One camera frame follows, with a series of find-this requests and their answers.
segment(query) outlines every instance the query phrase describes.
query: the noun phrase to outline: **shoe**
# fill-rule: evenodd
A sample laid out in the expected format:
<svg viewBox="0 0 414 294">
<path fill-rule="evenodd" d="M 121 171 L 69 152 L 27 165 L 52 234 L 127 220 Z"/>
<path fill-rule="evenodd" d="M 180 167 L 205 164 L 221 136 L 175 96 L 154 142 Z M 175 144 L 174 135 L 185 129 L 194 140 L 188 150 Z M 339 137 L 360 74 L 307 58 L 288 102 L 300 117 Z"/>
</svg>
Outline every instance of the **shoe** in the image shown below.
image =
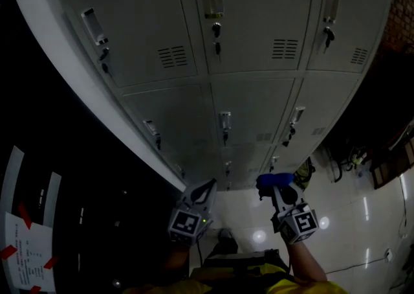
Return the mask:
<svg viewBox="0 0 414 294">
<path fill-rule="evenodd" d="M 233 234 L 230 229 L 221 229 L 218 235 L 219 242 L 225 239 L 232 239 Z"/>
</svg>

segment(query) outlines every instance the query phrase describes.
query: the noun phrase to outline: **white floor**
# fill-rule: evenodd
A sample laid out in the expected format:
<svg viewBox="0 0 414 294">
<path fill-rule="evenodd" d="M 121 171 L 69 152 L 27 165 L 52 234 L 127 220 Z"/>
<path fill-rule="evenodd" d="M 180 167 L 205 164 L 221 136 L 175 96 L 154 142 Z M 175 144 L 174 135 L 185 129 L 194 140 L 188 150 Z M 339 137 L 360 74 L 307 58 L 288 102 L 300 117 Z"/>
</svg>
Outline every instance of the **white floor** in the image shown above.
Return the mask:
<svg viewBox="0 0 414 294">
<path fill-rule="evenodd" d="M 389 293 L 391 286 L 402 282 L 399 271 L 414 241 L 414 168 L 401 178 L 374 190 L 371 174 L 358 177 L 353 171 L 344 172 L 338 183 L 332 181 L 332 170 L 324 152 L 312 156 L 316 167 L 308 189 L 307 203 L 316 211 L 318 220 L 326 229 L 319 229 L 305 244 L 328 274 L 328 279 L 352 294 Z M 404 213 L 404 195 L 407 225 L 401 223 Z M 239 252 L 247 253 L 265 249 L 279 249 L 286 264 L 289 257 L 280 234 L 273 233 L 270 222 L 275 213 L 270 198 L 259 200 L 256 189 L 217 194 L 213 208 L 214 223 L 200 241 L 203 258 L 213 249 L 218 229 L 232 230 Z M 391 263 L 383 258 L 386 249 L 393 253 Z M 190 267 L 199 266 L 197 248 L 191 249 Z M 345 271 L 330 273 L 339 269 Z"/>
</svg>

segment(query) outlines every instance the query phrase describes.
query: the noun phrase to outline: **paper sign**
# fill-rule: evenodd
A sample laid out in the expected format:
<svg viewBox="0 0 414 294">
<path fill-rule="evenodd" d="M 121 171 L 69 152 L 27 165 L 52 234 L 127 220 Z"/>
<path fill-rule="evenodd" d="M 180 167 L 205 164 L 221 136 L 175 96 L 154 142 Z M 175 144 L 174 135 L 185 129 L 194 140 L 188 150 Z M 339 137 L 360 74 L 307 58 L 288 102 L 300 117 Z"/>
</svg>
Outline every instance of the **paper sign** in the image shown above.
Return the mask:
<svg viewBox="0 0 414 294">
<path fill-rule="evenodd" d="M 24 220 L 6 213 L 6 245 L 13 245 L 17 252 L 6 262 L 13 286 L 31 290 L 38 286 L 42 291 L 56 291 L 53 269 L 43 266 L 52 258 L 52 229 L 32 223 L 30 230 Z"/>
</svg>

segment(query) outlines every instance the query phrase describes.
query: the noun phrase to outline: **white wall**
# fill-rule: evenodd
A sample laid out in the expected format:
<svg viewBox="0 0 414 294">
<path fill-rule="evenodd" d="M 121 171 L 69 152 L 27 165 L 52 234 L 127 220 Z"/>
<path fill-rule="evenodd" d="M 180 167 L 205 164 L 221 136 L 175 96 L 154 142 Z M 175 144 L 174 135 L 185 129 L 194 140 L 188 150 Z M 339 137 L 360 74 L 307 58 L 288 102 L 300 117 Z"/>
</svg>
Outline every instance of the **white wall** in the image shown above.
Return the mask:
<svg viewBox="0 0 414 294">
<path fill-rule="evenodd" d="M 68 28 L 60 2 L 16 1 L 43 51 L 85 105 L 139 158 L 179 190 L 184 190 L 182 181 L 160 161 L 95 72 Z"/>
</svg>

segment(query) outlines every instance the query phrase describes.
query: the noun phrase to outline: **cable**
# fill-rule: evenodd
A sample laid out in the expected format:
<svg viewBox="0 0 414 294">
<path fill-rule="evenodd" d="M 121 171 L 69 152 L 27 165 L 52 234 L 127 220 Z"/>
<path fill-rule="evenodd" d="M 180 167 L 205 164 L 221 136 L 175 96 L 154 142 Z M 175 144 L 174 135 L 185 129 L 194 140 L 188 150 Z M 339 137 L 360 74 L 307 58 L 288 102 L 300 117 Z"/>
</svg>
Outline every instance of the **cable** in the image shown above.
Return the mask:
<svg viewBox="0 0 414 294">
<path fill-rule="evenodd" d="M 407 227 L 407 208 L 406 208 L 406 197 L 404 195 L 404 189 L 402 188 L 401 175 L 400 175 L 399 179 L 400 179 L 400 186 L 401 186 L 401 192 L 402 192 L 402 200 L 404 202 L 404 213 L 402 215 L 402 219 L 401 219 L 401 222 L 400 222 L 400 226 L 398 228 L 398 235 L 400 236 L 400 238 L 402 238 L 402 235 L 400 233 L 400 230 L 401 230 L 401 225 L 402 225 L 402 221 L 403 220 L 405 220 L 404 227 Z"/>
<path fill-rule="evenodd" d="M 355 265 L 355 266 L 346 267 L 345 269 L 340 269 L 340 270 L 335 270 L 335 271 L 331 271 L 331 272 L 326 272 L 326 275 L 328 275 L 329 273 L 335 273 L 335 272 L 339 272 L 339 271 L 349 270 L 349 269 L 352 269 L 353 267 L 357 267 L 357 266 L 366 266 L 367 264 L 371 264 L 371 263 L 379 262 L 379 261 L 381 261 L 381 260 L 385 260 L 385 259 L 386 259 L 386 258 L 385 258 L 385 257 L 383 257 L 383 258 L 380 258 L 379 260 L 372 260 L 372 261 L 370 261 L 370 262 L 368 262 L 368 263 L 357 264 L 357 265 Z"/>
<path fill-rule="evenodd" d="M 197 241 L 197 250 L 199 251 L 200 267 L 202 267 L 202 256 L 201 256 L 200 242 L 199 241 Z"/>
</svg>

